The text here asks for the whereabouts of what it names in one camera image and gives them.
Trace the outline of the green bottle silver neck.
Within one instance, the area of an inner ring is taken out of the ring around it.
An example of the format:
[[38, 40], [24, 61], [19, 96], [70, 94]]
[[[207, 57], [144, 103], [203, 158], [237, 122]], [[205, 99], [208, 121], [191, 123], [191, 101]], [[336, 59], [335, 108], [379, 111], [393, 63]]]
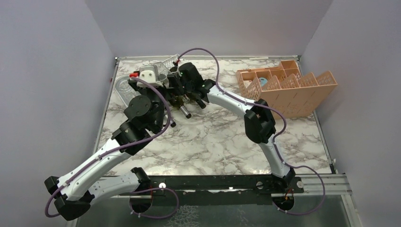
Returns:
[[172, 106], [178, 108], [183, 115], [187, 118], [190, 119], [192, 117], [192, 114], [189, 112], [189, 110], [185, 107], [183, 99], [179, 96], [175, 96], [172, 99]]

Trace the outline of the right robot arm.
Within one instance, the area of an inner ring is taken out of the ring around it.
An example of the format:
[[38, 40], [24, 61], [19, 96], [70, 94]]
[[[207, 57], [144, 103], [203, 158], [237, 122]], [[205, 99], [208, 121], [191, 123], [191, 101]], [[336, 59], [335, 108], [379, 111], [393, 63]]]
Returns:
[[185, 96], [202, 109], [211, 103], [242, 117], [247, 138], [260, 146], [270, 164], [274, 189], [285, 192], [291, 187], [295, 171], [286, 163], [275, 142], [276, 121], [265, 100], [255, 101], [223, 90], [216, 81], [203, 79], [191, 62], [175, 61], [169, 70], [169, 87], [175, 89], [174, 95]]

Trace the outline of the white wire wine rack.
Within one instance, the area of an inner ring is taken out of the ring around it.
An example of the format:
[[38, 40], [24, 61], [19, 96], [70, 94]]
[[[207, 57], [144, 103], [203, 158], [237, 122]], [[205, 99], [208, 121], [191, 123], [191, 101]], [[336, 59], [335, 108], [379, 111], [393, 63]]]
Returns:
[[128, 76], [142, 66], [156, 65], [161, 70], [167, 70], [174, 67], [179, 54], [161, 55], [161, 56], [136, 56], [136, 57], [116, 57], [117, 71], [115, 80]]

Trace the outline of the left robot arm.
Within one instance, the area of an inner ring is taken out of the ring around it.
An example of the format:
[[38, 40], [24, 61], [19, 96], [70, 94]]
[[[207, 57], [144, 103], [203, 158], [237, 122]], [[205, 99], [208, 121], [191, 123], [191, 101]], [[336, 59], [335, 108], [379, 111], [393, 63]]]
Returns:
[[74, 220], [105, 199], [126, 192], [143, 194], [149, 191], [150, 179], [140, 167], [120, 177], [101, 179], [116, 165], [164, 134], [171, 123], [171, 109], [161, 82], [132, 78], [129, 83], [140, 95], [134, 97], [124, 110], [126, 121], [96, 153], [74, 170], [45, 180], [51, 195], [44, 208], [46, 217], [62, 216], [67, 221]]

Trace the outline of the clear bottle silver cap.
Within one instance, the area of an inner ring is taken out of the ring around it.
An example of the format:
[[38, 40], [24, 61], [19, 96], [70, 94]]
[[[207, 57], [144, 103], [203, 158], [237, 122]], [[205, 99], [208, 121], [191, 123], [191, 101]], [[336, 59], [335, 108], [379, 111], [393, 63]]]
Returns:
[[140, 93], [134, 90], [128, 83], [130, 77], [128, 75], [119, 77], [115, 83], [114, 88], [117, 92], [117, 95], [120, 97], [122, 102], [126, 107], [129, 106], [130, 101], [140, 95]]

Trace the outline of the green wine bottle front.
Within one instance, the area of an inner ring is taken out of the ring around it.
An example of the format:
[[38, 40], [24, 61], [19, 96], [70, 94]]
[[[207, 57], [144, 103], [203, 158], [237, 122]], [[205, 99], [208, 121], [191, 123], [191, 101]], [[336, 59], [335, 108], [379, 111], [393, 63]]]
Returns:
[[196, 102], [196, 104], [201, 108], [201, 109], [205, 109], [206, 108], [206, 104], [203, 102], [202, 99], [194, 97], [193, 98], [194, 102]]

